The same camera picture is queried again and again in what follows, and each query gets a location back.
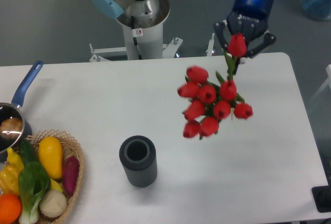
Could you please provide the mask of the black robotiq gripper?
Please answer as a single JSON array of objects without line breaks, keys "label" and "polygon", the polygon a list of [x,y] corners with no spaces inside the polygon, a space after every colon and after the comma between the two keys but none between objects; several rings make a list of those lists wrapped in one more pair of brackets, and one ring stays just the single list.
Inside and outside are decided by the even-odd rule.
[{"label": "black robotiq gripper", "polygon": [[276,42],[276,36],[268,30],[268,17],[274,0],[235,0],[226,20],[213,24],[221,47],[227,51],[231,35],[241,33],[246,43],[263,35],[262,42],[248,49],[245,57],[254,58]]}]

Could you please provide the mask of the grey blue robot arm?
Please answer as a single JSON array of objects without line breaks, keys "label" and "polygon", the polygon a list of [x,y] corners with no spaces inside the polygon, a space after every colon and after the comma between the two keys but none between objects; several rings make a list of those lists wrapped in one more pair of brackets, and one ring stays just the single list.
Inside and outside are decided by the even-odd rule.
[{"label": "grey blue robot arm", "polygon": [[[123,29],[125,48],[99,49],[99,54],[114,56],[124,53],[129,60],[174,58],[182,44],[175,37],[169,44],[163,43],[163,23],[170,13],[168,0],[92,0],[94,6],[105,16],[115,19]],[[231,13],[223,21],[214,23],[215,32],[208,43],[207,56],[211,56],[214,38],[221,47],[228,49],[225,31],[234,35],[241,33],[245,45],[262,38],[262,43],[249,48],[245,57],[253,58],[276,41],[276,36],[268,31],[268,17],[274,0],[235,0]]]}]

